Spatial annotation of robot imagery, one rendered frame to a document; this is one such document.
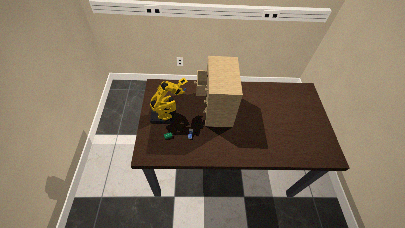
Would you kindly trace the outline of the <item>wooden chest of drawers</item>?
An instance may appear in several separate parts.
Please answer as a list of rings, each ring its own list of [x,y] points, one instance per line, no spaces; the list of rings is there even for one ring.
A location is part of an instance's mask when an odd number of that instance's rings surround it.
[[[208,76],[205,126],[233,127],[243,97],[238,57],[208,56]]]

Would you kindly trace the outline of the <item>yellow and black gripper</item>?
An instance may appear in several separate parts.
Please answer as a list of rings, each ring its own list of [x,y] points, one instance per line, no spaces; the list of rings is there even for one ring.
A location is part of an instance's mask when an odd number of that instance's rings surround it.
[[[175,96],[179,95],[180,93],[184,93],[183,89],[181,89],[180,86],[183,86],[188,81],[185,78],[182,78],[178,82],[178,84],[172,83],[174,85],[174,90],[172,90],[171,93],[175,94]]]

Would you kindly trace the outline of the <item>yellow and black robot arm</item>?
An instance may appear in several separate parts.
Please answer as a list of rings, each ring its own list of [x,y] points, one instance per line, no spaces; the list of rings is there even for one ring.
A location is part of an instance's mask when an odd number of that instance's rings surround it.
[[[150,106],[153,111],[157,110],[159,119],[167,120],[172,118],[172,115],[169,113],[176,110],[176,102],[173,97],[164,97],[168,91],[171,92],[172,90],[174,90],[174,85],[172,83],[168,81],[162,82],[161,85],[159,85],[158,87],[158,91],[151,99]],[[155,102],[156,99],[157,101]]]

